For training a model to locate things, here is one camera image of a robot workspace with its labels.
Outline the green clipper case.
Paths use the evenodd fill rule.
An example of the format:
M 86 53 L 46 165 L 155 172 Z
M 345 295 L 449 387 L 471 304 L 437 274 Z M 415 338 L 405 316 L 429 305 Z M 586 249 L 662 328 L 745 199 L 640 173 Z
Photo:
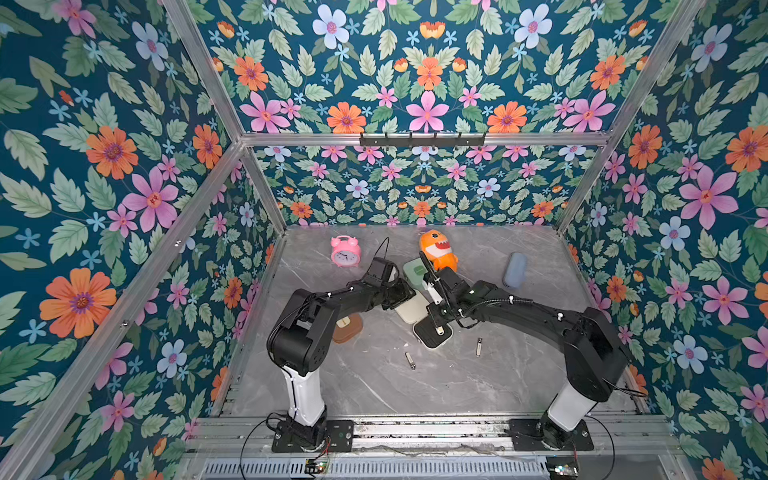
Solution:
M 426 291 L 423 278 L 427 273 L 427 269 L 420 258 L 405 262 L 403 265 L 403 273 L 408 284 L 414 290 L 420 292 Z

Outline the cream clipper case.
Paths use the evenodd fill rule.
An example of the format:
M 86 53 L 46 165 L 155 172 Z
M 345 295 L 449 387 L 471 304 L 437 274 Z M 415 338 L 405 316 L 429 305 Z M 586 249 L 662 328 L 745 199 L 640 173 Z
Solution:
M 426 348 L 434 350 L 440 348 L 453 337 L 450 326 L 437 326 L 428 312 L 428 300 L 420 293 L 398 307 L 395 312 L 408 325 L 416 338 Z

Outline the brown clipper case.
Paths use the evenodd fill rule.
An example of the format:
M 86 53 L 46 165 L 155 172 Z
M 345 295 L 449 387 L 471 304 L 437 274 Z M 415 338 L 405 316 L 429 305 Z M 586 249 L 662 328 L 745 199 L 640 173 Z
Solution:
M 332 341 L 336 344 L 343 344 L 363 330 L 362 317 L 358 313 L 350 314 L 336 321 Z

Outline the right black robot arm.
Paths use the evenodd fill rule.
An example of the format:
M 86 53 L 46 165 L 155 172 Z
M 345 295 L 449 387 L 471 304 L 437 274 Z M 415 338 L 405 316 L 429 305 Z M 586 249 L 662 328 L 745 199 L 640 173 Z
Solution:
M 470 285 L 450 268 L 423 277 L 432 302 L 422 322 L 427 332 L 455 322 L 493 323 L 554 345 L 564 357 L 566 380 L 528 435 L 548 449 L 560 450 L 577 435 L 584 418 L 607 402 L 629 363 L 629 351 L 606 315 L 589 307 L 559 309 L 523 298 L 486 282 Z

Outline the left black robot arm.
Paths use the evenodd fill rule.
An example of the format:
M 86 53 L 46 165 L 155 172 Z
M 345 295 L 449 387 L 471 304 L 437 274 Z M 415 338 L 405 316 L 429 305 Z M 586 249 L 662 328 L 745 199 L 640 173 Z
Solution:
M 288 393 L 287 418 L 278 425 L 282 436 L 307 450 L 319 448 L 326 440 L 327 406 L 319 368 L 329 353 L 337 321 L 375 308 L 392 310 L 415 295 L 403 279 L 372 284 L 353 281 L 329 292 L 294 291 L 266 343 Z

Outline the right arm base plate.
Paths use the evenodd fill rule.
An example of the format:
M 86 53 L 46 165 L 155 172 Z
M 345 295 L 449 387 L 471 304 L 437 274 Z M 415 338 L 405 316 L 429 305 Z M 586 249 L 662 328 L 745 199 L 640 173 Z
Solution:
M 565 431 L 548 419 L 511 419 L 506 433 L 516 451 L 594 450 L 594 443 L 584 420 L 581 420 L 574 430 Z

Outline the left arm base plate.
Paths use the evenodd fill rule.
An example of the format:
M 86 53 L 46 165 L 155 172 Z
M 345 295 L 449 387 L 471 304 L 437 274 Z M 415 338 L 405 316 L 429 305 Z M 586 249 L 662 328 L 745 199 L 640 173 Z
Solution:
M 351 420 L 323 420 L 305 426 L 292 419 L 281 420 L 275 428 L 273 453 L 348 453 L 352 451 L 355 423 Z

